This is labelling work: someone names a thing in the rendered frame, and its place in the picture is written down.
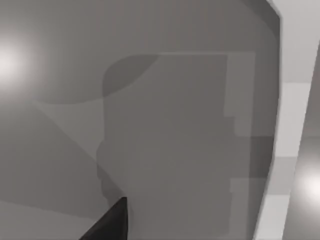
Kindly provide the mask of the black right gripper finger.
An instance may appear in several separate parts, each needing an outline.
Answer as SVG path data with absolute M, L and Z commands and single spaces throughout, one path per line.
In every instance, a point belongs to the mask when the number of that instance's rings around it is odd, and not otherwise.
M 127 197 L 121 197 L 79 240 L 128 240 Z

